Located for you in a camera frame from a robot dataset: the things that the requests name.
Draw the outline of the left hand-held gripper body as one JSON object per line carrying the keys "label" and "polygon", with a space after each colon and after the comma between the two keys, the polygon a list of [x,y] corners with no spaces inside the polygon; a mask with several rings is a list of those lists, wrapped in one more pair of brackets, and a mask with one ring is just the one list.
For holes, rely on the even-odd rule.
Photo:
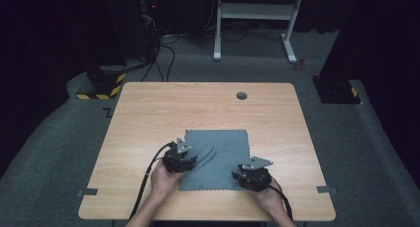
{"label": "left hand-held gripper body", "polygon": [[169,150],[164,153],[162,158],[162,163],[166,167],[168,172],[185,172],[185,166],[192,164],[189,162],[189,159],[186,158],[188,152],[192,147],[187,144],[185,141],[176,138],[175,142],[168,144]]}

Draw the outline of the grey tape strip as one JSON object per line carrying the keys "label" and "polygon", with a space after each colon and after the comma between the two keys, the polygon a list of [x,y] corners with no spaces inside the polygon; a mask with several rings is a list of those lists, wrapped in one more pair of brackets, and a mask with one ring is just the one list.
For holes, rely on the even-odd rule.
{"label": "grey tape strip", "polygon": [[97,192],[98,192],[98,189],[97,188],[84,188],[84,189],[79,189],[76,192],[76,195],[75,196],[77,196],[77,197],[83,197],[85,195],[96,195]]}
{"label": "grey tape strip", "polygon": [[331,195],[338,194],[338,190],[335,187],[325,186],[316,186],[318,193],[329,193]]}

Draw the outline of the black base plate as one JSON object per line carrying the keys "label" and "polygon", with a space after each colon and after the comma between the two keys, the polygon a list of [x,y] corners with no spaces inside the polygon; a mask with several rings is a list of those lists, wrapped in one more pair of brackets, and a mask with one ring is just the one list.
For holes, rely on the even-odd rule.
{"label": "black base plate", "polygon": [[313,76],[312,82],[320,101],[326,104],[360,104],[356,89],[348,80],[331,80]]}

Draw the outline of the grey cloth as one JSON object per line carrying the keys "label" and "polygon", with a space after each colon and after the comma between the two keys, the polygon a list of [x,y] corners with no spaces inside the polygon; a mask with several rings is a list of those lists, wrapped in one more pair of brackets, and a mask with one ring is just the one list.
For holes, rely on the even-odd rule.
{"label": "grey cloth", "polygon": [[242,190],[232,172],[250,158],[246,130],[187,130],[185,139],[192,147],[186,157],[196,163],[179,180],[180,191]]}

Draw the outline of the white metal stand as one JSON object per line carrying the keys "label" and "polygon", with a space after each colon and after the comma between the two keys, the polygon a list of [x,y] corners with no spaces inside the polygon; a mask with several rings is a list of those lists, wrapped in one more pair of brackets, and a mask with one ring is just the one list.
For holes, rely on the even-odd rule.
{"label": "white metal stand", "polygon": [[288,26],[284,34],[280,35],[288,61],[297,63],[292,48],[290,37],[300,10],[302,0],[295,0],[290,5],[278,4],[250,4],[250,3],[226,3],[223,0],[217,0],[216,32],[214,41],[213,59],[220,60],[222,57],[222,34],[221,26],[223,19],[247,19],[247,20],[272,20],[287,21]]}

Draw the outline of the person's left hand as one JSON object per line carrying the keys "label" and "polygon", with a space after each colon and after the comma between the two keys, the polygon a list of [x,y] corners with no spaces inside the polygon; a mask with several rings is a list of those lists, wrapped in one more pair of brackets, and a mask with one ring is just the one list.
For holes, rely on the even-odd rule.
{"label": "person's left hand", "polygon": [[163,202],[178,186],[182,172],[168,172],[162,161],[155,166],[152,180],[152,200]]}

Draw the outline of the person's right hand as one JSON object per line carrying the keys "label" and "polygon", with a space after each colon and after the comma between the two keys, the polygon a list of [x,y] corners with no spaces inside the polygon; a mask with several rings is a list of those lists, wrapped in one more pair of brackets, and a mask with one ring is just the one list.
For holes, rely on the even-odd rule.
{"label": "person's right hand", "polygon": [[287,216],[280,189],[271,184],[262,191],[249,191],[249,195],[257,202],[262,210],[273,219]]}

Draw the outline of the yellow black striped base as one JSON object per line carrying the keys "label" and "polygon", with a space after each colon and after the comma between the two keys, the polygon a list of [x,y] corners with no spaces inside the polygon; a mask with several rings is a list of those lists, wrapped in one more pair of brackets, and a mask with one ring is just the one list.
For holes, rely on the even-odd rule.
{"label": "yellow black striped base", "polygon": [[124,72],[102,70],[100,67],[88,69],[76,90],[76,97],[82,100],[113,99],[120,91],[125,76]]}

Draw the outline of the dark equipment with red light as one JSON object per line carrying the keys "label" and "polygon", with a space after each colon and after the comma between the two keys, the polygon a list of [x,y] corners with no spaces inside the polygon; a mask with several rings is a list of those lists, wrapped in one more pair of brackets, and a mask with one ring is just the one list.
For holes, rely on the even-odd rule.
{"label": "dark equipment with red light", "polygon": [[161,39],[162,22],[158,11],[158,0],[139,0],[148,44],[149,58],[154,60]]}

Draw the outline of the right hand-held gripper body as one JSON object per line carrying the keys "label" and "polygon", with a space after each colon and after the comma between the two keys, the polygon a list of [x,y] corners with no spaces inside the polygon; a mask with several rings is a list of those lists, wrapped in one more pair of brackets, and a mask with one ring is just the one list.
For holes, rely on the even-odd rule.
{"label": "right hand-held gripper body", "polygon": [[262,191],[269,187],[271,183],[271,175],[267,169],[273,161],[269,161],[259,157],[250,157],[245,164],[239,164],[238,168],[244,177],[247,185],[245,189],[251,191]]}

